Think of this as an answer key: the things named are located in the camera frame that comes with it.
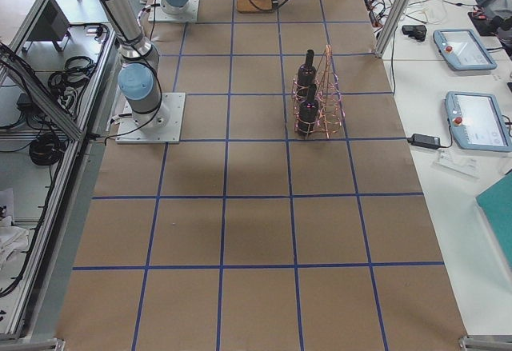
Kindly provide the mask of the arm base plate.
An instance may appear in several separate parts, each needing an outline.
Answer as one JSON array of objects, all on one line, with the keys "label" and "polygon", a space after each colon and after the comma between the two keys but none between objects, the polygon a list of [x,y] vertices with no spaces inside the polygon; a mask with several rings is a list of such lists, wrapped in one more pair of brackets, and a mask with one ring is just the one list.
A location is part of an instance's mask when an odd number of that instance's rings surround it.
[{"label": "arm base plate", "polygon": [[155,23],[196,23],[198,21],[198,8],[200,0],[188,0],[184,6],[172,6],[162,0],[156,0],[158,6],[150,11],[148,20]]},{"label": "arm base plate", "polygon": [[178,144],[185,104],[185,93],[164,93],[158,111],[142,115],[134,113],[125,101],[123,112],[129,116],[121,119],[115,141],[118,144]]}]

